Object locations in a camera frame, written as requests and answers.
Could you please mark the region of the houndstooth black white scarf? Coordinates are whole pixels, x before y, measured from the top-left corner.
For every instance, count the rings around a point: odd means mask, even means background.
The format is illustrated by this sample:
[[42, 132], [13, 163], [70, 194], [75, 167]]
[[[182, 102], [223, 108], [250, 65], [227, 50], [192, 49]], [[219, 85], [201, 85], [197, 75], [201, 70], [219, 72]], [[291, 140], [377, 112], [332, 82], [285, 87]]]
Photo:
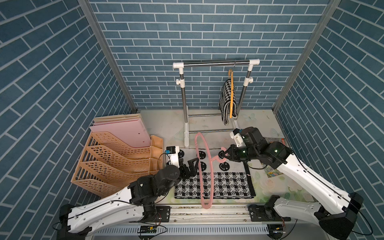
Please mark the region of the houndstooth black white scarf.
[[221, 118], [225, 126], [229, 124], [231, 106], [231, 79], [225, 81], [221, 88], [219, 108], [221, 110]]

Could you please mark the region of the smiley plaid black white scarf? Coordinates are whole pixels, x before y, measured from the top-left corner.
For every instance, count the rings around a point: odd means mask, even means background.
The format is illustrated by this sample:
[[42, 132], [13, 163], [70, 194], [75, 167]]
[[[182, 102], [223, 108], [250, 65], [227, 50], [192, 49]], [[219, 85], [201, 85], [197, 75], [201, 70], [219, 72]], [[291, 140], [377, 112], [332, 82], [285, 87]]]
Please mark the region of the smiley plaid black white scarf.
[[[211, 194], [211, 170], [214, 172], [214, 199], [252, 199], [256, 196], [248, 166], [232, 161], [214, 161], [210, 165], [207, 150], [200, 149], [199, 154], [205, 199], [209, 199]], [[175, 186], [175, 199], [200, 198], [199, 174], [182, 180]]]

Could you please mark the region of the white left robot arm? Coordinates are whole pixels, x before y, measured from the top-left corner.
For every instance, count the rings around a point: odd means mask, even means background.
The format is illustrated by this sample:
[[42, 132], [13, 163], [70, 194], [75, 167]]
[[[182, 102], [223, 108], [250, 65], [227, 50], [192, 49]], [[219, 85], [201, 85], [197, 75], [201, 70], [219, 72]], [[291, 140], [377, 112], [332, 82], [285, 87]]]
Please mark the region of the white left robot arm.
[[138, 178], [120, 191], [94, 203], [61, 206], [58, 240], [84, 240], [101, 229], [124, 222], [149, 223], [157, 219], [156, 200], [166, 196], [182, 179], [194, 177], [199, 159], [181, 167], [167, 165], [155, 175]]

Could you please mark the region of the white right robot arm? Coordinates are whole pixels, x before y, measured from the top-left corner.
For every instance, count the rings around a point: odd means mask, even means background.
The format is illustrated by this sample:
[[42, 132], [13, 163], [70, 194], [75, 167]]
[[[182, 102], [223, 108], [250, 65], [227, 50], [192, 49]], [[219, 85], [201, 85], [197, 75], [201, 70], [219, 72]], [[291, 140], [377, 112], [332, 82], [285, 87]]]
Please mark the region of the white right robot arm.
[[264, 206], [249, 206], [252, 215], [263, 213], [264, 219], [272, 221], [295, 218], [320, 226], [335, 239], [348, 238], [362, 207], [362, 196], [349, 194], [324, 179], [283, 143], [268, 143], [257, 128], [235, 129], [230, 136], [235, 144], [222, 153], [225, 159], [245, 163], [259, 160], [291, 178], [316, 200], [306, 204], [273, 195]]

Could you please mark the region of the orange clothes hanger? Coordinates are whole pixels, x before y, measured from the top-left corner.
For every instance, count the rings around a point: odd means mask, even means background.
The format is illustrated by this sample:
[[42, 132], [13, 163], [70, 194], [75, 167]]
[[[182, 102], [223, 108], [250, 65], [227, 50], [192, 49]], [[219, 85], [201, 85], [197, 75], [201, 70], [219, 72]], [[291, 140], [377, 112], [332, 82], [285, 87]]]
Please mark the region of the orange clothes hanger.
[[233, 102], [234, 102], [234, 71], [230, 69], [228, 71], [229, 78], [231, 79], [231, 95], [230, 95], [230, 119], [233, 118]]

